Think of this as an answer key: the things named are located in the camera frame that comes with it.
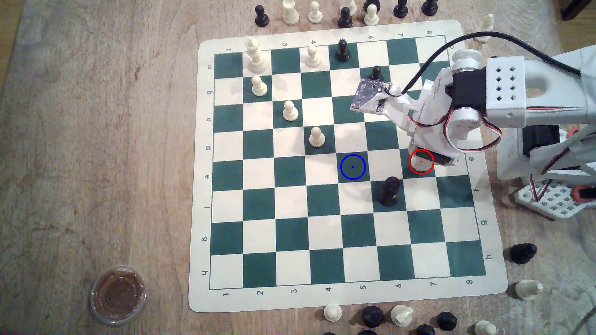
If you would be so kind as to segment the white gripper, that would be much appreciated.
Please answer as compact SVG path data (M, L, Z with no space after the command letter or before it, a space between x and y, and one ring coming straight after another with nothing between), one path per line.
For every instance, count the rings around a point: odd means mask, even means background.
M433 125L418 127L409 124L407 135L411 137L408 151L414 153L411 167L430 169L431 166L453 166L463 153L454 149L443 134L443 117L451 107L451 97L445 93L445 86L453 81L452 69L442 69L434 81L425 80L420 96L415 103L419 111L413 112L413 119L418 123Z

